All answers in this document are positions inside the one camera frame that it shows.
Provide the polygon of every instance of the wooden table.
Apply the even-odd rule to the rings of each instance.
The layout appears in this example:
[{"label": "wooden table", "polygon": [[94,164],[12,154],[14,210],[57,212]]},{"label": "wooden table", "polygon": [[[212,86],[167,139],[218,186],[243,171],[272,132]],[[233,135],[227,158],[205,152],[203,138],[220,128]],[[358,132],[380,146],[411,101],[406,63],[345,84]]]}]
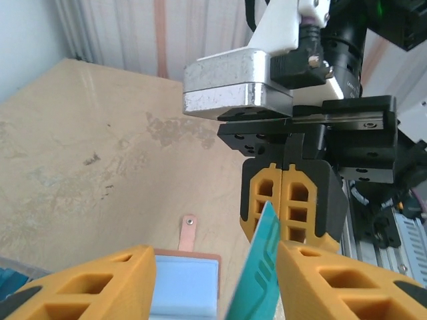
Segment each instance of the wooden table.
[{"label": "wooden table", "polygon": [[0,105],[0,255],[57,271],[143,243],[222,256],[220,317],[248,252],[244,160],[181,114],[181,83],[64,60]]}]

